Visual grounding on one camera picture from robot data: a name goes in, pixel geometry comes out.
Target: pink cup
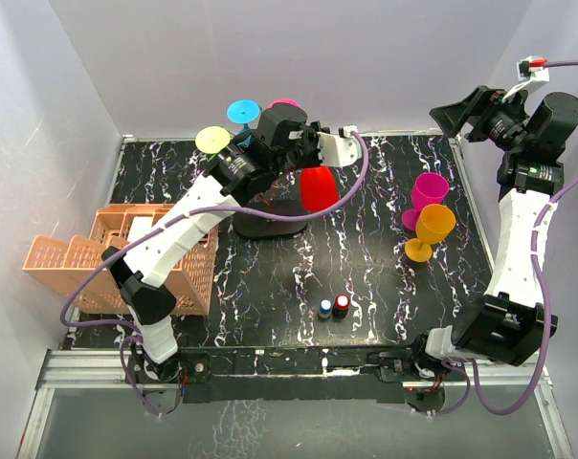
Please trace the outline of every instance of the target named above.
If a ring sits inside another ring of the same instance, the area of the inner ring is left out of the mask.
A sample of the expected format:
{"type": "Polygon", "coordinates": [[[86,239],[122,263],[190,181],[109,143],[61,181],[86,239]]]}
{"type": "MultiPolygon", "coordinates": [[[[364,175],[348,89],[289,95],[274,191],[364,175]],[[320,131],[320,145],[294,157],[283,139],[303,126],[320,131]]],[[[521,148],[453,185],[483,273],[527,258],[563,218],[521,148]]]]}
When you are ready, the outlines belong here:
{"type": "Polygon", "coordinates": [[[270,105],[268,105],[268,108],[274,107],[277,103],[288,103],[289,105],[293,105],[294,107],[300,106],[292,98],[277,98],[274,102],[272,102],[270,105]]]}
{"type": "Polygon", "coordinates": [[[425,172],[419,175],[414,182],[411,193],[414,208],[410,208],[402,214],[404,226],[414,231],[421,210],[429,204],[440,204],[448,193],[449,183],[440,174],[425,172]]]}

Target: gray floor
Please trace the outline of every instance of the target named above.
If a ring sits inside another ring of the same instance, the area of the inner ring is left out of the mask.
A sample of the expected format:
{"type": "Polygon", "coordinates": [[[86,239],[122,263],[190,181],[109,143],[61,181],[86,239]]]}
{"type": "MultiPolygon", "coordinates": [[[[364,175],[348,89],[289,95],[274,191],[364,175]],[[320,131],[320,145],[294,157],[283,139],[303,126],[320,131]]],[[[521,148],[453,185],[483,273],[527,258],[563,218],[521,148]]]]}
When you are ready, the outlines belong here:
{"type": "MultiPolygon", "coordinates": [[[[448,390],[448,404],[463,389],[448,390]]],[[[492,404],[523,387],[485,387],[492,404]]],[[[181,405],[162,422],[124,389],[56,391],[39,458],[525,458],[553,457],[536,402],[512,416],[486,412],[476,394],[428,421],[370,401],[181,405]]]]}

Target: crate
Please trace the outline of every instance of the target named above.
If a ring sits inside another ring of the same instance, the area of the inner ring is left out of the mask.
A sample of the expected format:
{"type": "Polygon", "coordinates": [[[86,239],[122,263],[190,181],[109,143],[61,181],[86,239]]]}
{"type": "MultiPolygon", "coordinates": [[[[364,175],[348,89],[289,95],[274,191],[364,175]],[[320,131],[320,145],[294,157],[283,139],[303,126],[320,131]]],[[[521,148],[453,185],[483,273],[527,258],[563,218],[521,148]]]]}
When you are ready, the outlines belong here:
{"type": "MultiPolygon", "coordinates": [[[[169,205],[113,205],[100,209],[89,238],[74,236],[70,243],[37,236],[23,271],[63,296],[71,292],[101,263],[108,246],[122,248],[136,216],[151,216],[153,224],[169,205]]],[[[218,229],[213,229],[187,253],[167,278],[167,288],[176,296],[174,315],[207,316],[211,305],[218,229]]],[[[112,276],[103,270],[87,285],[75,303],[89,314],[128,314],[112,276]]]]}

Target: marble pattern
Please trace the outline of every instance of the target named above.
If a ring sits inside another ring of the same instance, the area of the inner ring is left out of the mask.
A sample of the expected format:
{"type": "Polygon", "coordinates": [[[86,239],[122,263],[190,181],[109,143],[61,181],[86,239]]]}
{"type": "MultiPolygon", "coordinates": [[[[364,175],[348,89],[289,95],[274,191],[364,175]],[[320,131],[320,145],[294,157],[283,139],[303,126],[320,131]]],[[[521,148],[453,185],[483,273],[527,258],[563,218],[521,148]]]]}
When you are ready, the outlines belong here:
{"type": "MultiPolygon", "coordinates": [[[[370,171],[344,208],[312,222],[300,235],[245,241],[222,224],[211,314],[176,317],[181,346],[303,346],[394,344],[452,323],[462,305],[490,279],[486,255],[448,141],[441,136],[367,137],[370,171]],[[434,246],[429,263],[404,254],[413,237],[401,223],[411,187],[424,171],[451,184],[445,204],[457,227],[434,246]],[[317,306],[339,293],[351,297],[343,321],[320,321],[317,306]]],[[[113,203],[174,203],[206,155],[193,142],[129,142],[113,203]]],[[[341,193],[358,165],[334,172],[341,193]]],[[[278,181],[267,199],[298,198],[298,174],[278,181]]],[[[82,315],[85,319],[92,316],[82,315]]],[[[79,329],[65,347],[113,347],[123,330],[79,329]]]]}

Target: white wall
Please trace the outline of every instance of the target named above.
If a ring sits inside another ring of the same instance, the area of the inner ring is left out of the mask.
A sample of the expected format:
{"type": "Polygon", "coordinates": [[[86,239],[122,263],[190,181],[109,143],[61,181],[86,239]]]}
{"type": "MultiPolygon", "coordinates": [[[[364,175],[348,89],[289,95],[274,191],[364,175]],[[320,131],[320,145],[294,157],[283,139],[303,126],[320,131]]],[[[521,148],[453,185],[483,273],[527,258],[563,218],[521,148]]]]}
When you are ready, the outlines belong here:
{"type": "Polygon", "coordinates": [[[51,0],[122,133],[231,126],[229,103],[295,98],[312,120],[434,127],[491,75],[530,0],[51,0]]]}
{"type": "Polygon", "coordinates": [[[37,234],[86,233],[121,136],[46,0],[0,0],[0,457],[14,457],[61,299],[21,272],[37,234]]]}
{"type": "MultiPolygon", "coordinates": [[[[489,85],[512,87],[516,83],[515,63],[527,55],[543,55],[549,60],[578,58],[578,0],[534,0],[489,85]]],[[[552,91],[578,97],[578,69],[551,69],[550,77],[551,82],[530,97],[529,113],[552,91]]],[[[496,247],[500,230],[496,170],[501,153],[488,142],[468,145],[464,156],[485,230],[496,247]]],[[[578,170],[578,129],[568,141],[561,160],[566,165],[569,182],[578,170]]],[[[549,236],[545,277],[553,313],[559,316],[559,329],[551,341],[547,367],[569,440],[578,457],[578,186],[559,205],[549,236]]]]}

